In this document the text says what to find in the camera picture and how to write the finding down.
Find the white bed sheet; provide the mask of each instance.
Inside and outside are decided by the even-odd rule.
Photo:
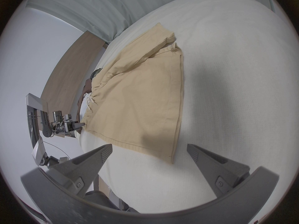
[[[259,214],[283,196],[299,166],[299,45],[272,11],[254,0],[176,0],[110,43],[97,68],[160,22],[184,54],[184,104],[174,164],[113,146],[99,175],[141,213],[187,209],[216,198],[186,151],[196,144],[280,175]],[[85,152],[106,144],[79,137]]]

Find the folded clothes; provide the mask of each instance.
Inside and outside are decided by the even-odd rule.
[[[92,80],[81,120],[106,142],[173,163],[183,105],[183,54],[158,23]]]

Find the wire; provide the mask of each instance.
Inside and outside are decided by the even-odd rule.
[[[69,155],[67,155],[66,154],[66,152],[65,151],[63,151],[62,149],[60,149],[60,148],[58,148],[59,150],[61,150],[62,152],[64,152],[64,154],[66,155],[66,156],[68,156],[68,158],[69,159],[71,159],[70,157],[69,157]]]

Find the wooden board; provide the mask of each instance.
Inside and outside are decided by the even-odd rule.
[[[54,121],[53,111],[70,113],[82,79],[104,44],[102,39],[84,32],[57,63],[41,95],[48,102],[50,122]]]

